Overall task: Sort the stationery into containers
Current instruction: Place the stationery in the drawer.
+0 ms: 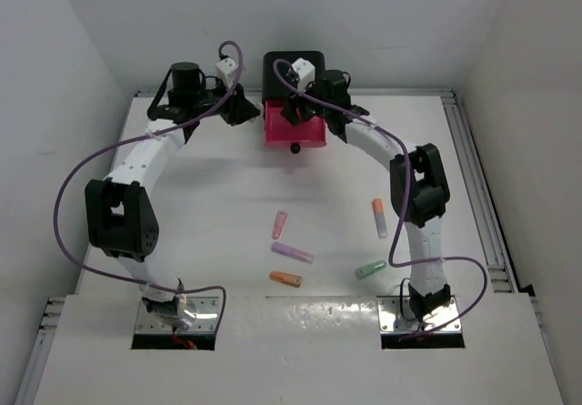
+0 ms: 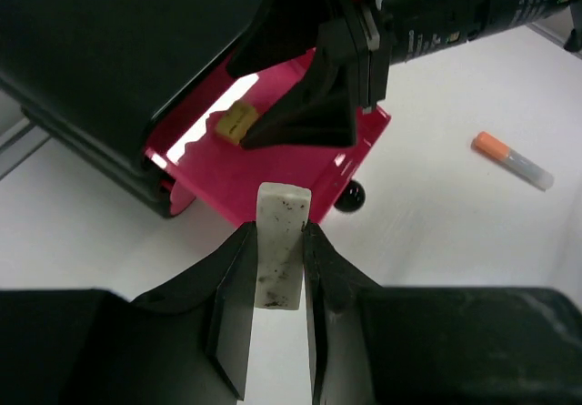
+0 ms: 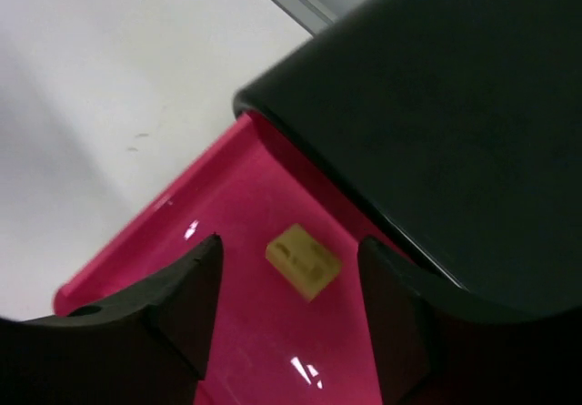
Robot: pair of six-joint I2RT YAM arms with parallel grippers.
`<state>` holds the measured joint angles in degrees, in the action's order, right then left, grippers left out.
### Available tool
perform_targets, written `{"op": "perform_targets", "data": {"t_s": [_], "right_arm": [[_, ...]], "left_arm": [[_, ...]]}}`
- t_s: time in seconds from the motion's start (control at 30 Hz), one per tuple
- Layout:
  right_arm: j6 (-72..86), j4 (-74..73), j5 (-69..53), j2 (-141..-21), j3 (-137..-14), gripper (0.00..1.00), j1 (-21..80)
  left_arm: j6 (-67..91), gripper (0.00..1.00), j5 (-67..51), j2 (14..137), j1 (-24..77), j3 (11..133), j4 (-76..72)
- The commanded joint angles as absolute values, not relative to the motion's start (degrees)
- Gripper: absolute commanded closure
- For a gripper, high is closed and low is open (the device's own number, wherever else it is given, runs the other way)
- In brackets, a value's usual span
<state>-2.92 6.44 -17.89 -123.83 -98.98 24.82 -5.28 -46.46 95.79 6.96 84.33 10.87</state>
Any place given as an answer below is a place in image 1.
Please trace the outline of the pink top drawer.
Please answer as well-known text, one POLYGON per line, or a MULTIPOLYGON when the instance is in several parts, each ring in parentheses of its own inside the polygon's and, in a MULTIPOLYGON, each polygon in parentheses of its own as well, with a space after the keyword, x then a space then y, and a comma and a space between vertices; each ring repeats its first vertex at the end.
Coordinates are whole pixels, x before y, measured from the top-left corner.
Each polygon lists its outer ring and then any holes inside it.
POLYGON ((265 102, 265 146, 290 150, 296 155, 304 148, 326 146, 326 124, 322 118, 314 117, 299 126, 292 126, 283 116, 282 99, 265 102))

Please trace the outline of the purple pink highlighter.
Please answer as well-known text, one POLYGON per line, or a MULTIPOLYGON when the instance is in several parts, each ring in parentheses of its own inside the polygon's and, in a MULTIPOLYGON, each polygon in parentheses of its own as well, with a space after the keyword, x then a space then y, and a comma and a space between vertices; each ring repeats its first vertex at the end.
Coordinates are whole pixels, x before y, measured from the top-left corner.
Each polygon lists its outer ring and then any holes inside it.
POLYGON ((274 242, 271 246, 271 250, 276 254, 292 258, 295 260, 299 260, 307 264, 312 264, 315 259, 313 254, 310 254, 298 248, 288 246, 281 242, 274 242))

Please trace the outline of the orange cap white highlighter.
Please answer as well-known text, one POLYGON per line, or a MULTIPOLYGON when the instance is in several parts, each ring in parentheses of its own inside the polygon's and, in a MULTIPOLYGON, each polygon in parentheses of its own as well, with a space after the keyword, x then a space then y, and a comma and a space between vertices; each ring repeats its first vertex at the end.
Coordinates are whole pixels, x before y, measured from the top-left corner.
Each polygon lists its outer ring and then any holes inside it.
POLYGON ((372 210, 376 223, 376 232, 380 239, 387 238, 386 217, 384 212, 383 201, 377 197, 372 200, 372 210))

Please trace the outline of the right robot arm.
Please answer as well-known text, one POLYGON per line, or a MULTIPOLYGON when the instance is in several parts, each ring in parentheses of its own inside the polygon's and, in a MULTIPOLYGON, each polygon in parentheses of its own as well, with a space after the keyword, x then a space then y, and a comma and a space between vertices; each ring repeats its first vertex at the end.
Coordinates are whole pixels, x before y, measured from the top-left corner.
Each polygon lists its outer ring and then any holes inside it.
POLYGON ((443 267, 441 229, 450 188, 438 148, 413 145, 381 127, 369 112, 352 103, 350 78, 340 70, 321 74, 306 66, 291 65, 282 74, 276 61, 275 75, 290 90, 283 109, 293 126, 318 117, 344 143, 371 156, 389 174, 392 208, 398 216, 397 235, 407 236, 410 260, 409 307, 421 321, 445 306, 451 289, 443 267))

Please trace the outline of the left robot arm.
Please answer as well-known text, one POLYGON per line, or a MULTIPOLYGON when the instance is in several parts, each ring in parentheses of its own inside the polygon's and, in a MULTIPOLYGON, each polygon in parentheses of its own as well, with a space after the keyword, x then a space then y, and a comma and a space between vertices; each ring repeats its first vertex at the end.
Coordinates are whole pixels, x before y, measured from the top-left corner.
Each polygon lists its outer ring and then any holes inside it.
POLYGON ((160 229, 149 195, 170 158, 190 139, 197 118, 213 111, 230 126, 259 116, 259 109, 235 83, 238 65, 224 56, 216 63, 215 84, 208 87, 199 65, 170 66, 147 109, 145 140, 103 180, 85 188, 89 241, 115 258, 137 280, 148 313, 172 330, 186 330, 196 314, 182 294, 182 281, 149 259, 160 229))

